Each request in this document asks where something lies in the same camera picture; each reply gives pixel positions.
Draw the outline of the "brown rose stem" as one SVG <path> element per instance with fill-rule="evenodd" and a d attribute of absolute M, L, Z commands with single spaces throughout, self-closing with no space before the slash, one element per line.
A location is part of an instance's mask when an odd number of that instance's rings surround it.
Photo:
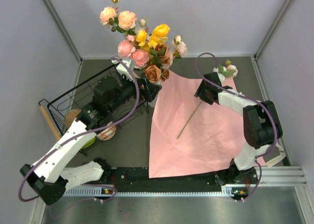
<path fill-rule="evenodd" d="M 149 53 L 149 61 L 144 68 L 146 78 L 151 83 L 169 79 L 169 68 L 173 63 L 173 53 L 166 44 L 157 45 Z"/>

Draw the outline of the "deep pink rose stem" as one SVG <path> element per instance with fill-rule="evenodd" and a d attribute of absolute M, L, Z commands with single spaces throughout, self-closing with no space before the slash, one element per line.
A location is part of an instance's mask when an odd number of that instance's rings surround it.
<path fill-rule="evenodd" d="M 127 57 L 135 62 L 137 69 L 145 68 L 149 62 L 149 53 L 142 49 L 136 49 L 133 42 L 135 38 L 128 35 L 126 39 L 118 45 L 118 55 L 121 58 Z"/>

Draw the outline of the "yellow rose stem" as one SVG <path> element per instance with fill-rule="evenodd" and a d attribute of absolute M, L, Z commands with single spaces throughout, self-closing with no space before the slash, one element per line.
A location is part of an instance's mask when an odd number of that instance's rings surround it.
<path fill-rule="evenodd" d="M 160 24 L 151 34 L 149 34 L 148 31 L 149 28 L 144 26 L 135 36 L 137 46 L 146 52 L 150 52 L 152 49 L 155 49 L 157 45 L 163 45 L 167 42 L 167 35 L 170 32 L 170 27 L 167 24 Z"/>

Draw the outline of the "pink wrapping paper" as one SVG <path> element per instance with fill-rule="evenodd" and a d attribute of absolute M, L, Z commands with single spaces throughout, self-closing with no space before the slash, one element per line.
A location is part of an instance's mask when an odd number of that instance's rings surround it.
<path fill-rule="evenodd" d="M 243 118 L 194 96 L 201 79 L 170 72 L 153 112 L 149 177 L 173 177 L 227 169 L 245 143 Z"/>

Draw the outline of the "cream printed ribbon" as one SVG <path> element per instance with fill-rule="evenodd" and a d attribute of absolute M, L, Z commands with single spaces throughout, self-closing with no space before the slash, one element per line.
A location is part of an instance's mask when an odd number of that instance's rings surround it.
<path fill-rule="evenodd" d="M 257 150 L 257 155 L 264 154 L 271 149 L 272 145 L 262 146 Z M 266 156 L 258 158 L 258 162 L 262 167 L 271 168 L 278 163 L 281 163 L 282 160 L 286 157 L 285 149 L 277 142 L 275 148 L 271 151 L 271 153 Z"/>

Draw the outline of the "peach rose stem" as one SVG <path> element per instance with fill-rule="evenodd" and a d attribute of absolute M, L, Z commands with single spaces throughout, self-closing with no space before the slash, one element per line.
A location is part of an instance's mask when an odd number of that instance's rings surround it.
<path fill-rule="evenodd" d="M 125 36 L 135 35 L 137 16 L 131 11 L 118 11 L 119 0 L 111 0 L 113 6 L 107 6 L 100 12 L 100 22 L 104 26 L 110 26 L 111 31 L 118 31 Z"/>

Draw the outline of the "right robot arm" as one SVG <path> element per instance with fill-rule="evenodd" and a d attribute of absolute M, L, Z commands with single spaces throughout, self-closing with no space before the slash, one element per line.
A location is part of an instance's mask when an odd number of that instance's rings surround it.
<path fill-rule="evenodd" d="M 216 103 L 225 106 L 242 116 L 245 143 L 229 167 L 230 179 L 236 183 L 242 182 L 258 158 L 274 149 L 283 135 L 274 103 L 270 100 L 258 101 L 230 86 L 222 86 L 216 72 L 203 75 L 194 96 L 210 105 Z"/>

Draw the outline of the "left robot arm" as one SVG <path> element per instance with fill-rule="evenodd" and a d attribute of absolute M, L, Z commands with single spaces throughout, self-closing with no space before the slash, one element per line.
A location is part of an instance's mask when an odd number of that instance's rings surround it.
<path fill-rule="evenodd" d="M 100 79 L 94 87 L 92 101 L 82 108 L 60 140 L 39 161 L 22 166 L 23 181 L 46 205 L 56 203 L 66 191 L 80 185 L 108 182 L 111 167 L 101 158 L 76 168 L 68 168 L 67 164 L 89 141 L 100 138 L 107 129 L 133 114 L 130 111 L 114 123 L 113 113 L 122 105 L 131 98 L 135 98 L 134 108 L 141 100 L 152 102 L 160 89 L 161 85 L 144 78 L 129 80 L 123 75 L 121 80 L 112 76 Z"/>

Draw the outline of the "white ribbed ceramic vase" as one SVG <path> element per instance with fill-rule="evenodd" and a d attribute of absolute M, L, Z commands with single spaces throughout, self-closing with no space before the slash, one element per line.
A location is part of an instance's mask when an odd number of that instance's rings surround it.
<path fill-rule="evenodd" d="M 155 108 L 156 102 L 157 102 L 157 96 L 158 93 L 160 91 L 161 87 L 155 87 L 152 91 L 151 91 L 151 96 L 152 96 L 152 100 L 150 102 L 148 102 L 148 105 L 151 108 Z"/>

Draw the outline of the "brown glass jar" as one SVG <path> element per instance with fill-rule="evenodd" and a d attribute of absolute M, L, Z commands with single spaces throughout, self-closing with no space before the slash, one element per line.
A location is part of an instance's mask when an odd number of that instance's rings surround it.
<path fill-rule="evenodd" d="M 76 119 L 78 114 L 81 112 L 81 109 L 72 109 L 64 117 L 64 125 L 66 129 L 69 129 L 73 121 Z"/>

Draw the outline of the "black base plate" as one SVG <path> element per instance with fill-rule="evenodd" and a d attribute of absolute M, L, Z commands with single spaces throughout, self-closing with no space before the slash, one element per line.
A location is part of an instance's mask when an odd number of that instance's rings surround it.
<path fill-rule="evenodd" d="M 256 169 L 251 168 L 244 171 L 238 171 L 235 166 L 225 170 L 216 172 L 192 174 L 192 175 L 181 175 L 181 176 L 170 176 L 170 177 L 149 177 L 149 171 L 147 167 L 118 167 L 107 170 L 104 175 L 97 181 L 88 182 L 93 185 L 135 185 L 150 186 L 153 182 L 163 183 L 174 183 L 174 182 L 204 182 L 209 185 L 225 185 L 231 184 L 245 184 L 246 182 L 252 183 L 257 181 Z"/>

